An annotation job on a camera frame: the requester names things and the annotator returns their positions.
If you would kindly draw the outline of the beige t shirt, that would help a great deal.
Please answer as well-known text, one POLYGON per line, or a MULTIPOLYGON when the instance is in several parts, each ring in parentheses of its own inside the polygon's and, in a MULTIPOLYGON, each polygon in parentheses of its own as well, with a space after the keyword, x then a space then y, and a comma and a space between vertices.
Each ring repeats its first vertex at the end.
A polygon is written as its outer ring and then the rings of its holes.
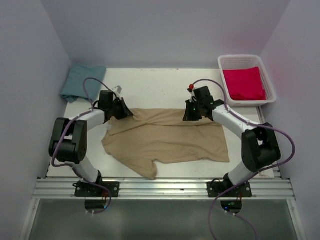
POLYGON ((106 154, 144 178, 154 180, 155 161, 177 164, 202 159, 230 162, 221 124, 208 118, 183 121, 183 109, 133 108, 132 117, 112 118, 102 139, 106 154))

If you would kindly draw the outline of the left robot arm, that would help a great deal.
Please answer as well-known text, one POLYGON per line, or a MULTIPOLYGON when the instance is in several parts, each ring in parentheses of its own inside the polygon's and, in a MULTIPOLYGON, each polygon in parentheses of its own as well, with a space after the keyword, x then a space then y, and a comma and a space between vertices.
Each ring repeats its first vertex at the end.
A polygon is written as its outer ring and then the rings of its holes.
POLYGON ((87 192, 95 197, 101 195, 104 190, 101 173, 87 157, 88 131, 111 118, 122 120, 133 116, 122 97, 112 90, 102 90, 89 111, 55 120, 48 149, 51 165, 71 168, 87 184, 87 192))

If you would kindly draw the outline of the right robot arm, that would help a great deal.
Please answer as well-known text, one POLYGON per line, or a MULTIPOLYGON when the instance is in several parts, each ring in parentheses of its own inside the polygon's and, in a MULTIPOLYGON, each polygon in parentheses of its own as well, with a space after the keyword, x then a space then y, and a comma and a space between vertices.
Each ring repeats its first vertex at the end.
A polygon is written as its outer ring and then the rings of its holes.
POLYGON ((187 89, 191 98, 186 100, 183 121, 199 121, 203 117, 219 123, 241 140, 241 162, 223 177, 222 182, 211 182, 211 187, 227 196, 235 196, 240 190, 240 182, 253 176, 264 167, 280 159, 281 152, 271 125, 253 126, 247 118, 232 111, 223 100, 214 100, 207 86, 187 89))

